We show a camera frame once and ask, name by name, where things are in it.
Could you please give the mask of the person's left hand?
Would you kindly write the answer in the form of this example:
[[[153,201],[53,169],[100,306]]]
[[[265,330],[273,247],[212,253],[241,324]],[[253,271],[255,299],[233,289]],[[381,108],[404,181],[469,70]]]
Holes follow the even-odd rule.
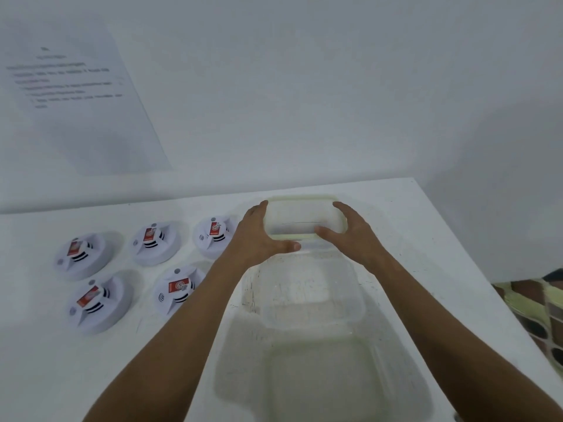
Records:
[[[231,242],[217,261],[233,271],[244,273],[277,254],[277,241],[264,229],[268,200],[252,206],[236,227]]]

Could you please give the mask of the person's right hand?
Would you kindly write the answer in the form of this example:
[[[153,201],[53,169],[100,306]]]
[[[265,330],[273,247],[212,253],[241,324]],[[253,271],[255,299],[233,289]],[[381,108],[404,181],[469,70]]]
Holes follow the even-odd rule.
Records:
[[[371,226],[352,207],[340,201],[334,201],[337,208],[346,218],[347,229],[342,233],[341,242],[329,242],[342,254],[359,263],[367,271],[376,275],[390,260],[390,255],[383,247]]]

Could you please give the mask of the small clear container yellowish rim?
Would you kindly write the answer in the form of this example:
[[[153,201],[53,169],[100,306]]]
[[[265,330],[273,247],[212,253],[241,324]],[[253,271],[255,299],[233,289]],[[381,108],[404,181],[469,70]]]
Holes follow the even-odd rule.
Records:
[[[315,227],[336,233],[347,230],[347,220],[326,194],[274,196],[268,199],[264,230],[277,240],[317,240]]]

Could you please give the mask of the person's right forearm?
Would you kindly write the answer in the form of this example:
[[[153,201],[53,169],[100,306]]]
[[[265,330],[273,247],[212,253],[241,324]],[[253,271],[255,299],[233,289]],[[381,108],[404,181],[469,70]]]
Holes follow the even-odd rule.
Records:
[[[463,422],[563,422],[563,409],[447,311],[387,251],[364,263]]]

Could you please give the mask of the person's left forearm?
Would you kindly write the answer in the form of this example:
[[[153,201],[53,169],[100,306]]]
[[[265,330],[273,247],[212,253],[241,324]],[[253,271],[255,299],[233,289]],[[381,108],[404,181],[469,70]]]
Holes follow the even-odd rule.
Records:
[[[222,256],[103,391],[83,422],[184,422],[229,300],[264,259]]]

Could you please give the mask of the medium clear plastic container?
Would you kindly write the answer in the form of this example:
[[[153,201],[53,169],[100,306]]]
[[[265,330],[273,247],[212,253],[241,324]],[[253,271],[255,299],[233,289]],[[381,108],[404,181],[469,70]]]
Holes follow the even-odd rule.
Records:
[[[337,250],[273,256],[251,269],[242,285],[243,308],[270,329],[354,323],[365,314],[354,265]]]

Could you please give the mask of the white smoke detector red label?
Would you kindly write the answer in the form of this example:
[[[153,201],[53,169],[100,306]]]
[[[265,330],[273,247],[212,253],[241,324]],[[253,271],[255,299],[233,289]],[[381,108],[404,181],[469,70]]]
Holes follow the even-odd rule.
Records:
[[[113,246],[103,234],[84,234],[58,249],[53,268],[65,280],[81,281],[101,271],[112,256]]]
[[[86,335],[103,333],[125,316],[133,295],[133,286],[122,276],[91,278],[69,298],[67,325]]]
[[[157,312],[166,319],[171,318],[203,282],[205,276],[204,270],[191,264],[164,271],[152,290],[152,302]]]
[[[193,243],[205,258],[216,260],[228,247],[236,227],[235,218],[230,215],[205,218],[193,229]]]
[[[128,242],[132,260],[142,267],[153,267],[168,261],[180,247],[181,234],[177,221],[145,225]]]

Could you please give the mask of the large clear plastic container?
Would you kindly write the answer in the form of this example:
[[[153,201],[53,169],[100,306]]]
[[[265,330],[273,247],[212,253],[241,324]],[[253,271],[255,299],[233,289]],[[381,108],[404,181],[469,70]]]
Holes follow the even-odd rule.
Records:
[[[255,422],[431,422],[428,383],[376,303],[357,322],[273,329],[243,312],[217,359],[218,397]]]

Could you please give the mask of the patterned multicolour cloth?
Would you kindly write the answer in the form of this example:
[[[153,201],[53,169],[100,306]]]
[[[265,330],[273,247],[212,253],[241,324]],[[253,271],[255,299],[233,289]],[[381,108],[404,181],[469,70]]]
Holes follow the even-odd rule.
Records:
[[[563,378],[563,267],[492,287]]]

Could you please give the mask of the white printed paper sheet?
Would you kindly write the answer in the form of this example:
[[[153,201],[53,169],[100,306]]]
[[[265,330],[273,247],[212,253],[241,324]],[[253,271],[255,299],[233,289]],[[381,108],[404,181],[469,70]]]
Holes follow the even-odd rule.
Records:
[[[98,15],[0,16],[0,88],[83,176],[172,168]]]

